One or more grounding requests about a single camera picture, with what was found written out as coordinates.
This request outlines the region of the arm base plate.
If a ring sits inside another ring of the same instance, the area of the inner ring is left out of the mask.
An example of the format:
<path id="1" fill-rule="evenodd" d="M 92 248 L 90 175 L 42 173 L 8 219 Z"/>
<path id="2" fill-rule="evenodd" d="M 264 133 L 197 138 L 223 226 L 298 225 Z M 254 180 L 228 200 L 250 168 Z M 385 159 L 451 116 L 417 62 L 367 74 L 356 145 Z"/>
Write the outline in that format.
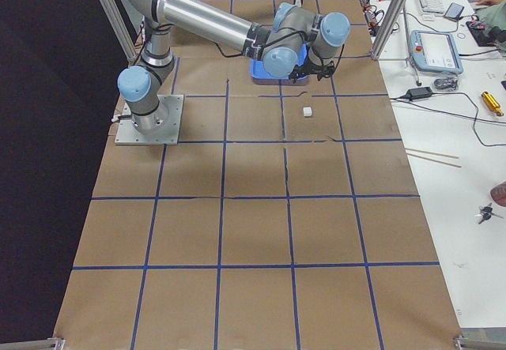
<path id="1" fill-rule="evenodd" d="M 184 95 L 158 95 L 158 108 L 150 115 L 132 115 L 127 103 L 115 135 L 117 145 L 177 145 Z"/>

